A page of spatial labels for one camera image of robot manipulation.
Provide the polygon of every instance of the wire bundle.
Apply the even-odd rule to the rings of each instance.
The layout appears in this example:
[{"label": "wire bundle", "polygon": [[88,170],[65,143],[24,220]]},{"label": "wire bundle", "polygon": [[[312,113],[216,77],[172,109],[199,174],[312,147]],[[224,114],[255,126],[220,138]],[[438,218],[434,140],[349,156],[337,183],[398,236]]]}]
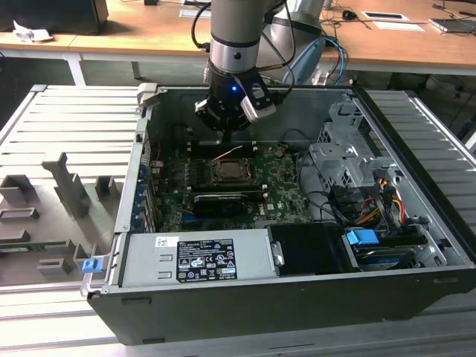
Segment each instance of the wire bundle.
[{"label": "wire bundle", "polygon": [[339,52],[339,57],[338,57],[338,60],[337,60],[337,63],[335,64],[334,68],[331,70],[331,72],[329,73],[329,76],[332,76],[339,64],[339,62],[341,62],[341,70],[339,72],[339,76],[337,77],[337,80],[335,80],[334,82],[334,86],[337,86],[339,84],[339,80],[341,80],[341,77],[342,77],[342,74],[344,74],[345,72],[345,68],[347,67],[347,61],[345,60],[346,58],[346,55],[347,55],[347,51],[342,47],[340,46],[336,41],[334,41],[333,39],[329,38],[329,37],[325,37],[326,41],[328,41],[328,43],[331,43],[335,48],[337,48],[338,52]]}]

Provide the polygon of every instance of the blue latch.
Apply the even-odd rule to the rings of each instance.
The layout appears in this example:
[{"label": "blue latch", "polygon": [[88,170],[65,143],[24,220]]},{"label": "blue latch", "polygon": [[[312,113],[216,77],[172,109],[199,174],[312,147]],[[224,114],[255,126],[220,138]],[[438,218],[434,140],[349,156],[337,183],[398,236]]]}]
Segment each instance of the blue latch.
[{"label": "blue latch", "polygon": [[379,238],[373,229],[355,229],[347,233],[347,239],[351,245],[354,244],[379,244]]},{"label": "blue latch", "polygon": [[100,258],[86,259],[83,263],[83,273],[101,273],[103,260]]}]

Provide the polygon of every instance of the capacitor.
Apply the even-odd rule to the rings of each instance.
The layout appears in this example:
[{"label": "capacitor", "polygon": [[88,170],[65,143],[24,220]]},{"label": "capacitor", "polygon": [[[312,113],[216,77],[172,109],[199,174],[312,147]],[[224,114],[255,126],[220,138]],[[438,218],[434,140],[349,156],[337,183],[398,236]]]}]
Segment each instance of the capacitor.
[{"label": "capacitor", "polygon": [[274,151],[274,157],[275,158],[283,158],[284,157],[284,151],[282,149],[276,149]]}]

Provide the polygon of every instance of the white paper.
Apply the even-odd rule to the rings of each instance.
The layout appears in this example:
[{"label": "white paper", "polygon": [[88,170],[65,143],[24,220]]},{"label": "white paper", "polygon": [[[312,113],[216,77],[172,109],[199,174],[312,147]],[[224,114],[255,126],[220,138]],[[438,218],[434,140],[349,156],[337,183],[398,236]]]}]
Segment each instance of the white paper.
[{"label": "white paper", "polygon": [[[178,14],[178,17],[194,18],[198,12],[199,12],[199,10],[182,9],[182,10],[180,10],[180,13]],[[200,19],[210,19],[210,18],[211,18],[211,11],[209,11],[209,10],[205,10],[202,13],[202,15],[200,16]]]},{"label": "white paper", "polygon": [[425,31],[418,25],[405,24],[404,22],[373,21],[373,24],[381,30]]},{"label": "white paper", "polygon": [[155,247],[176,247],[180,237],[158,236],[155,238]]},{"label": "white paper", "polygon": [[53,39],[52,35],[50,35],[49,32],[44,29],[31,30],[30,28],[25,28],[21,25],[18,25],[16,21],[13,21],[13,25],[15,26],[13,33],[24,42],[32,43]]}]

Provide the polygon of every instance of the red wire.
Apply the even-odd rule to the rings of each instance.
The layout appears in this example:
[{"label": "red wire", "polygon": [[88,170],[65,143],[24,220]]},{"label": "red wire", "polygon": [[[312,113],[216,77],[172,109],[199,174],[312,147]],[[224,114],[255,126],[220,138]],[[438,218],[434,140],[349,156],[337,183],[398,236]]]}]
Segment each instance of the red wire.
[{"label": "red wire", "polygon": [[365,204],[367,204],[367,203],[370,202],[370,201],[373,201],[373,198],[372,198],[372,197],[369,197],[368,199],[365,199],[364,203],[362,203],[362,207],[361,207],[362,211],[361,211],[361,213],[360,213],[361,216],[364,215]]}]

